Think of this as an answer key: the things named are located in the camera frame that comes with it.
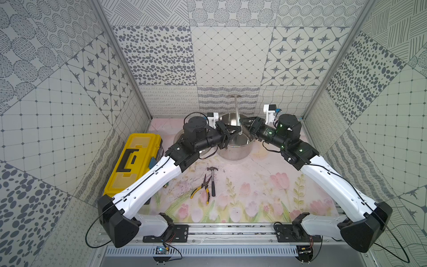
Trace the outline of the steel pot lid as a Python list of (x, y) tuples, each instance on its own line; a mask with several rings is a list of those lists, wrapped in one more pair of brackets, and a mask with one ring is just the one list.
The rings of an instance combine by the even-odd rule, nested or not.
[(217, 149), (214, 149), (212, 153), (209, 153), (211, 151), (211, 147), (203, 147), (201, 150), (197, 150), (200, 147), (196, 146), (200, 141), (203, 141), (207, 137), (208, 130), (205, 128), (202, 129), (194, 129), (193, 131), (189, 130), (181, 130), (174, 139), (174, 143), (178, 143), (179, 145), (182, 145), (180, 149), (186, 149), (188, 156), (191, 158), (196, 159), (208, 159), (212, 158), (214, 155), (217, 154)]

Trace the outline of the stainless steel pot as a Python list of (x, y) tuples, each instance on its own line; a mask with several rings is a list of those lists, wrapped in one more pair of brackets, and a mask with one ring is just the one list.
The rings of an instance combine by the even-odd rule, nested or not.
[[(223, 121), (224, 124), (236, 125), (235, 113), (226, 113), (223, 114), (219, 120)], [(239, 137), (239, 146), (236, 147), (227, 147), (218, 151), (219, 156), (223, 159), (238, 161), (246, 158), (252, 151), (253, 142), (246, 142), (243, 138)]]

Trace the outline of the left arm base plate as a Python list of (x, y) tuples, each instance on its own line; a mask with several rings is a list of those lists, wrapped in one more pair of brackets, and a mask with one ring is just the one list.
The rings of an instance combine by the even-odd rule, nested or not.
[(188, 240), (189, 225), (170, 225), (160, 236), (144, 236), (144, 243), (186, 243)]

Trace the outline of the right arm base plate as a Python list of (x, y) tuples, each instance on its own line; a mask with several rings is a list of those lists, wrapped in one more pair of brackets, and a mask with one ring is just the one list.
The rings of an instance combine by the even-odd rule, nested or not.
[(273, 225), (278, 243), (320, 243), (322, 237), (308, 235), (302, 228), (292, 224)]

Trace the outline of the steel soup ladle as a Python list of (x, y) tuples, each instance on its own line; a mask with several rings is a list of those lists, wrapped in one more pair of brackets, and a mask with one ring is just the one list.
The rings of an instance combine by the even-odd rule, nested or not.
[(228, 97), (234, 99), (236, 126), (238, 126), (240, 128), (239, 136), (241, 136), (242, 132), (243, 132), (243, 128), (242, 128), (241, 123), (240, 123), (240, 112), (239, 112), (239, 105), (238, 105), (238, 98), (240, 98), (241, 95), (230, 94), (230, 95), (228, 95)]

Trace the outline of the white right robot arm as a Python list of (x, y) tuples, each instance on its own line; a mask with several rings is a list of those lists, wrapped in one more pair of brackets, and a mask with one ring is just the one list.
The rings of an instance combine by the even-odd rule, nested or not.
[(387, 228), (392, 208), (366, 196), (302, 141), (302, 124), (296, 116), (283, 114), (273, 127), (260, 117), (242, 118), (240, 124), (257, 140), (277, 147), (286, 162), (316, 182), (343, 209), (345, 214), (340, 216), (301, 213), (292, 222), (299, 234), (343, 240), (361, 253), (372, 247)]

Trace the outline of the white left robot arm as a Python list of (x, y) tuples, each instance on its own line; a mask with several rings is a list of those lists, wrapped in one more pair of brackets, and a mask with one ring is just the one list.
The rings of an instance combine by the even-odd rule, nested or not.
[(137, 215), (138, 211), (166, 183), (198, 161), (201, 150), (213, 147), (222, 150), (244, 128), (249, 127), (249, 118), (240, 119), (237, 126), (219, 120), (215, 127), (211, 127), (208, 120), (201, 116), (192, 117), (184, 123), (182, 138), (169, 147), (151, 170), (114, 197), (103, 196), (98, 200), (98, 219), (113, 245), (124, 247), (138, 235), (169, 241), (174, 228), (169, 216), (161, 213), (143, 218)]

